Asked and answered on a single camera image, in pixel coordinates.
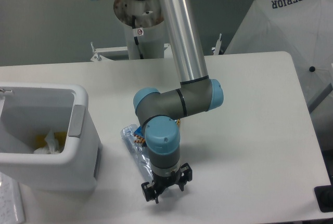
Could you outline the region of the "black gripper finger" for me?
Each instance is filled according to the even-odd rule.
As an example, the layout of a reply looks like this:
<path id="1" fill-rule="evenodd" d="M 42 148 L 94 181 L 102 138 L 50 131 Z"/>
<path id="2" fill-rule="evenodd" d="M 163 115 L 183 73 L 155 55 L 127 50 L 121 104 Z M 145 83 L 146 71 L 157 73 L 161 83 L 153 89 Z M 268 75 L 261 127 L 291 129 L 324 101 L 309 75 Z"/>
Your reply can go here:
<path id="1" fill-rule="evenodd" d="M 144 182 L 141 184 L 143 195 L 147 202 L 155 201 L 156 204 L 159 203 L 158 197 L 163 192 L 163 186 L 158 183 L 152 182 Z"/>
<path id="2" fill-rule="evenodd" d="M 176 182 L 181 191 L 184 191 L 185 185 L 192 181 L 193 170 L 188 163 L 183 164 L 177 172 Z"/>

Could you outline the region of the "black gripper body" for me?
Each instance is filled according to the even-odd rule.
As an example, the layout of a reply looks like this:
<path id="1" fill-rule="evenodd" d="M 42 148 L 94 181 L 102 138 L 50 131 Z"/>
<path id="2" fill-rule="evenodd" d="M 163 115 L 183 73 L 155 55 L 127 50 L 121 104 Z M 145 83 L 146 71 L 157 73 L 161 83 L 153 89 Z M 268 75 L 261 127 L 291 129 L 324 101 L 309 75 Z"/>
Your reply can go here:
<path id="1" fill-rule="evenodd" d="M 181 178 L 181 169 L 177 171 L 172 171 L 168 176 L 159 176 L 154 171 L 153 174 L 153 182 L 154 182 L 154 190 L 164 190 L 172 185 L 178 185 L 178 187 L 182 190 L 182 185 L 180 185 L 179 181 Z"/>

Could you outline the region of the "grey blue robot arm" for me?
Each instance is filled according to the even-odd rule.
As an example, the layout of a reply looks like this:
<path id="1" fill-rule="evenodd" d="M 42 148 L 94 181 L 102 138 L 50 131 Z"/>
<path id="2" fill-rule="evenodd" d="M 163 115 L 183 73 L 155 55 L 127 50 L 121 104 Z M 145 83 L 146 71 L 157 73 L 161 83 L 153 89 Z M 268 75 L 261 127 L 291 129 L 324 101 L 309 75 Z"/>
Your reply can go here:
<path id="1" fill-rule="evenodd" d="M 133 99 L 153 176 L 141 188 L 146 201 L 157 201 L 166 188 L 178 185 L 183 189 L 193 178 L 191 167 L 180 163 L 176 121 L 221 106 L 223 90 L 208 75 L 189 0 L 115 0 L 113 10 L 128 32 L 129 54 L 140 59 L 153 58 L 153 50 L 163 47 L 147 35 L 162 24 L 166 26 L 181 85 L 164 93 L 144 88 Z"/>

